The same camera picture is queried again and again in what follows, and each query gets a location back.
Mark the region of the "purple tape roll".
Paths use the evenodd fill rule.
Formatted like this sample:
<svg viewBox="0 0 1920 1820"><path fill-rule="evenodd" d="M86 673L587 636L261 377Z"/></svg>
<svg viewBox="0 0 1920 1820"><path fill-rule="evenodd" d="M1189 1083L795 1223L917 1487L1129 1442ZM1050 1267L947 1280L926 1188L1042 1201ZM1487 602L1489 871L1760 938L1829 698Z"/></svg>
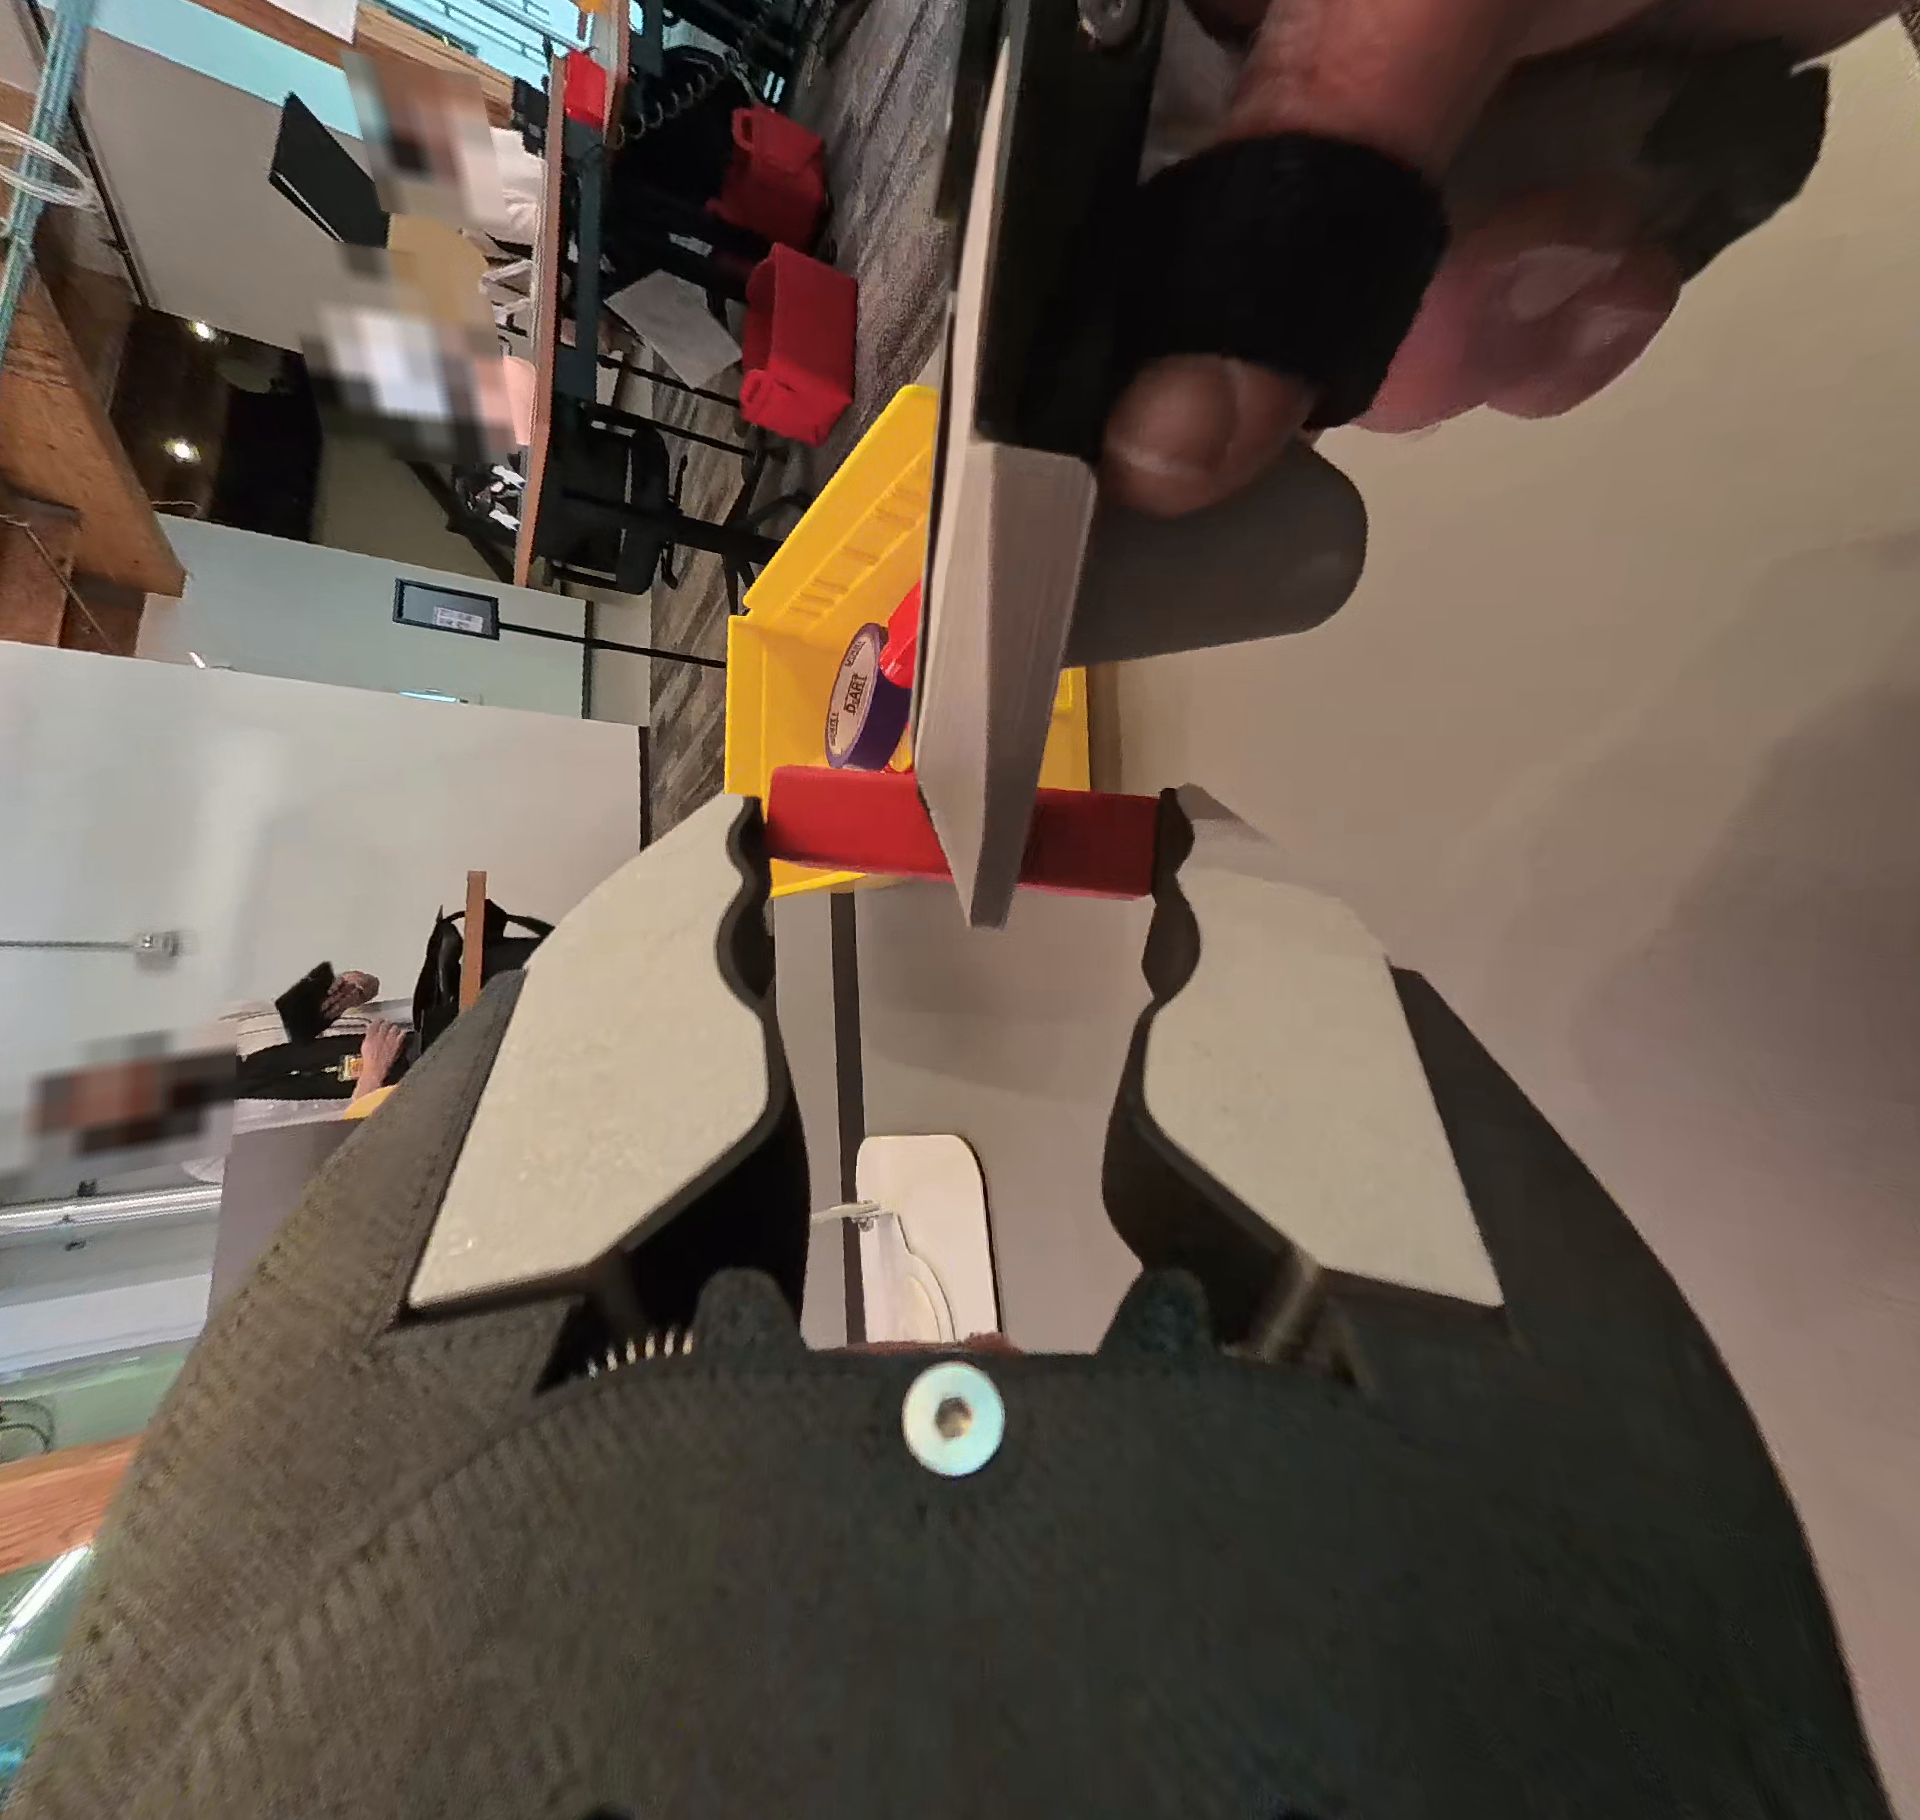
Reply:
<svg viewBox="0 0 1920 1820"><path fill-rule="evenodd" d="M823 759L831 769L881 773L896 758L909 688L885 669L887 632L859 629L836 662L823 712Z"/></svg>

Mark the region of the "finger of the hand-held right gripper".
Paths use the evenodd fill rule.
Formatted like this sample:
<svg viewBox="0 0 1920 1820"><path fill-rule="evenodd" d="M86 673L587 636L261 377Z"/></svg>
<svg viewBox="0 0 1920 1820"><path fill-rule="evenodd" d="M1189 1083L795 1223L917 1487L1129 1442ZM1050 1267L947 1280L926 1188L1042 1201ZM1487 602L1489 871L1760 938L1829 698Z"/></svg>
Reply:
<svg viewBox="0 0 1920 1820"><path fill-rule="evenodd" d="M1355 593L1361 493L1294 446L1259 481L1185 515L1101 506L1067 665L1134 663L1318 629Z"/></svg>
<svg viewBox="0 0 1920 1820"><path fill-rule="evenodd" d="M1004 261L1007 84L986 99L947 308L913 768L970 928L1007 927L1095 513L1088 461L989 437L986 317Z"/></svg>

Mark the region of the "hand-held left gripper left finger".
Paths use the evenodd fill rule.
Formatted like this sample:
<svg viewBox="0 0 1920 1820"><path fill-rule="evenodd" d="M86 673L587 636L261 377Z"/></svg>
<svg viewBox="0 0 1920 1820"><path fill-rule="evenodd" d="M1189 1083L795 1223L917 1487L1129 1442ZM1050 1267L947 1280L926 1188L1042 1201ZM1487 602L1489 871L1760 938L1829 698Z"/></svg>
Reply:
<svg viewBox="0 0 1920 1820"><path fill-rule="evenodd" d="M587 1295L605 1319L689 1319L741 1269L801 1314L809 1163L769 894L762 811L719 797L540 941L410 1308Z"/></svg>

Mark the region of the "black office chair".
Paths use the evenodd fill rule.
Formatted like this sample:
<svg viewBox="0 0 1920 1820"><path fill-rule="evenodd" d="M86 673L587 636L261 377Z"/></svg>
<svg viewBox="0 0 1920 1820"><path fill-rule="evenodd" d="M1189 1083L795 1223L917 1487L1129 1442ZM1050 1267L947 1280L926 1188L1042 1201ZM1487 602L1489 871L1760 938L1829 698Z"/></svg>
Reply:
<svg viewBox="0 0 1920 1820"><path fill-rule="evenodd" d="M676 589L679 560L700 554L723 572L728 608L741 612L744 591L779 547L774 524L812 502L805 490L764 490L786 456L783 442L762 434L732 442L562 398L518 493L514 539L550 577L626 595ZM739 485L723 515L689 513L684 485L695 457L735 463Z"/></svg>

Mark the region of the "yellow plastic bin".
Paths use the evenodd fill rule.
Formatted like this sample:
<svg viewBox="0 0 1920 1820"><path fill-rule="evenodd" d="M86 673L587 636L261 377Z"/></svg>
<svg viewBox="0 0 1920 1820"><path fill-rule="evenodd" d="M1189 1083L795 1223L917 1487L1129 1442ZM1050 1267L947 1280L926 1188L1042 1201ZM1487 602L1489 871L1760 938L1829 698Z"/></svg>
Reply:
<svg viewBox="0 0 1920 1820"><path fill-rule="evenodd" d="M809 513L747 593L728 632L723 789L762 811L778 768L827 768L829 681L851 638L887 632L881 669L909 688L908 728L888 773L913 775L913 701L921 655L924 571L939 398L908 386L853 446ZM1084 678L1064 659L1038 789L1090 789ZM908 879L817 871L769 859L773 897L823 897Z"/></svg>

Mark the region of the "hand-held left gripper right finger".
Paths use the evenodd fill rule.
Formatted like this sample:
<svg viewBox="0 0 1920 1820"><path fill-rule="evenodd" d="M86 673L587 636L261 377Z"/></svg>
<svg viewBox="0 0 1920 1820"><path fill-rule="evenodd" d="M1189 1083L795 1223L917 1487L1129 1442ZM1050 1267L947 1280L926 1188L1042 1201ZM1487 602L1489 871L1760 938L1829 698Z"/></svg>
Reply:
<svg viewBox="0 0 1920 1820"><path fill-rule="evenodd" d="M1102 1206L1223 1348L1306 1348L1333 1293L1492 1314L1476 1230L1378 941L1195 785L1156 801L1145 1007Z"/></svg>

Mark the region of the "person's right hand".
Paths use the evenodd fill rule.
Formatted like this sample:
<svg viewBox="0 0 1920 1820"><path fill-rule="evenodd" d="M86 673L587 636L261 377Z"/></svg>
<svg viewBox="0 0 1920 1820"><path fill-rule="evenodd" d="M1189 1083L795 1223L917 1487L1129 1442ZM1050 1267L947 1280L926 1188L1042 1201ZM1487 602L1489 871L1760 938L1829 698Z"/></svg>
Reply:
<svg viewBox="0 0 1920 1820"><path fill-rule="evenodd" d="M1309 130L1443 181L1526 61L1612 38L1777 40L1811 61L1911 0L1182 0L1236 57L1206 143ZM1633 368L1683 273L1627 181L1535 186L1473 221L1361 426L1415 434L1476 408L1571 413Z"/></svg>

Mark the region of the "red toy block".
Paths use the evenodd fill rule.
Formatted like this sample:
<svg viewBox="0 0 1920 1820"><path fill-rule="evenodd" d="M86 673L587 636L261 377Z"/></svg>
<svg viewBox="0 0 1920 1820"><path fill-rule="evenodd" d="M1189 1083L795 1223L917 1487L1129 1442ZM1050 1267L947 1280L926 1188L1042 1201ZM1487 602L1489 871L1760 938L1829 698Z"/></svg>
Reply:
<svg viewBox="0 0 1920 1820"><path fill-rule="evenodd" d="M769 859L817 871L950 879L933 823L908 773L778 768L762 798ZM1145 897L1154 886L1159 803L1084 789L1039 789L1019 850L1021 890Z"/></svg>

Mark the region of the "black wall sign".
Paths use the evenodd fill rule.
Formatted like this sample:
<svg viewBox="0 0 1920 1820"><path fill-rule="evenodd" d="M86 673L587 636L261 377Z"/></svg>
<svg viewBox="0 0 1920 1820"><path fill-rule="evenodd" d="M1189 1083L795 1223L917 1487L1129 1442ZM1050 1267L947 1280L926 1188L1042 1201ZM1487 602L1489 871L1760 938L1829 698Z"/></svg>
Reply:
<svg viewBox="0 0 1920 1820"><path fill-rule="evenodd" d="M392 586L392 621L403 629L446 632L487 643L500 639L502 632L497 599L408 577L398 577Z"/></svg>

